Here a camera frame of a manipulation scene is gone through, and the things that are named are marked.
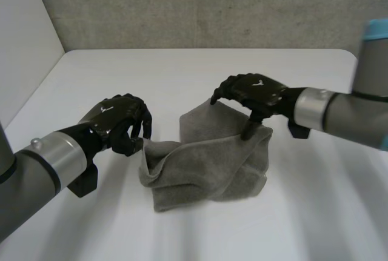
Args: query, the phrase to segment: gray towel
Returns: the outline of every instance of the gray towel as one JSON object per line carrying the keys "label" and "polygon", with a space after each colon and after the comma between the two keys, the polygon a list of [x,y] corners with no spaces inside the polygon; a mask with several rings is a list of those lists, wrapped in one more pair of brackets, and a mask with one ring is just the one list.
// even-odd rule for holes
{"label": "gray towel", "polygon": [[220,102],[206,101],[181,116],[181,143],[145,140],[139,178],[152,188],[154,210],[256,196],[267,181],[272,129],[260,126],[242,141],[247,119]]}

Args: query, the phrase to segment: silver cylindrical joint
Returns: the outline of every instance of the silver cylindrical joint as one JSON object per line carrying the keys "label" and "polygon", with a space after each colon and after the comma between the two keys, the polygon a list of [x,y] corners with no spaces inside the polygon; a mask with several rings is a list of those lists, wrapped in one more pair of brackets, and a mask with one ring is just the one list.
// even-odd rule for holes
{"label": "silver cylindrical joint", "polygon": [[42,139],[32,139],[25,148],[40,155],[59,177],[61,190],[75,180],[87,166],[85,154],[73,138],[62,132],[52,132]]}
{"label": "silver cylindrical joint", "polygon": [[299,95],[294,109],[295,122],[303,127],[323,131],[323,116],[334,92],[308,87]]}

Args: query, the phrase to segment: robotic hand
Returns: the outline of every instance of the robotic hand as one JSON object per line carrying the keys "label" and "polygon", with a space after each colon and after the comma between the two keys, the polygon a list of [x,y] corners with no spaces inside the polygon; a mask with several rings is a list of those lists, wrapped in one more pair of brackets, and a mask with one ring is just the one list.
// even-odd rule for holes
{"label": "robotic hand", "polygon": [[[107,148],[125,156],[135,154],[143,147],[139,138],[141,125],[143,137],[151,138],[152,117],[144,101],[131,94],[118,94],[95,105],[78,125],[59,132],[77,141],[87,159],[86,170],[68,188],[83,197],[97,187],[98,170],[93,163],[96,153]],[[128,130],[132,127],[131,137]]]}
{"label": "robotic hand", "polygon": [[[150,139],[152,117],[144,101],[127,93],[104,99],[95,105],[80,121],[86,124],[100,138],[102,148],[112,148],[119,154],[131,156],[142,148],[138,138],[141,125],[143,138]],[[131,138],[128,130],[132,128]]]}
{"label": "robotic hand", "polygon": [[229,76],[216,88],[210,100],[215,104],[218,99],[235,100],[252,112],[241,132],[241,139],[250,139],[263,119],[274,114],[289,118],[289,130],[294,138],[307,139],[310,129],[297,125],[293,118],[295,102],[304,88],[288,88],[261,74],[239,74]]}

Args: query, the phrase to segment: table surface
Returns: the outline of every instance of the table surface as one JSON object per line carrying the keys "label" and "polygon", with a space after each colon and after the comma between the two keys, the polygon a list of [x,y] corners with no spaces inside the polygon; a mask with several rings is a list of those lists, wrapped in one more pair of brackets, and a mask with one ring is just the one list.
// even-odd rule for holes
{"label": "table surface", "polygon": [[[21,149],[100,100],[132,93],[153,114],[152,139],[179,140],[179,116],[231,74],[347,92],[355,62],[343,50],[72,51],[6,133]],[[264,123],[274,132],[257,197],[155,213],[138,180],[141,155],[105,151],[95,158],[98,189],[82,199],[61,192],[0,244],[0,260],[387,260],[387,153],[317,131],[292,139],[286,123]]]}

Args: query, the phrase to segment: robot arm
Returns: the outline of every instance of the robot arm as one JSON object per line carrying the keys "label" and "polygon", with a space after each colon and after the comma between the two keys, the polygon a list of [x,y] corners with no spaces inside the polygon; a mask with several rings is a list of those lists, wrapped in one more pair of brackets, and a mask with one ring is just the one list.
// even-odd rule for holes
{"label": "robot arm", "polygon": [[[97,187],[94,156],[112,148],[126,156],[151,137],[152,117],[130,94],[94,106],[78,125],[52,132],[13,154],[0,129],[0,242],[68,187],[83,197]],[[128,129],[133,127],[131,138]]]}
{"label": "robot arm", "polygon": [[289,119],[293,137],[310,129],[388,150],[388,20],[369,23],[350,94],[317,88],[288,88],[260,74],[231,76],[217,88],[211,104],[224,97],[252,110],[241,134],[249,138],[273,114]]}

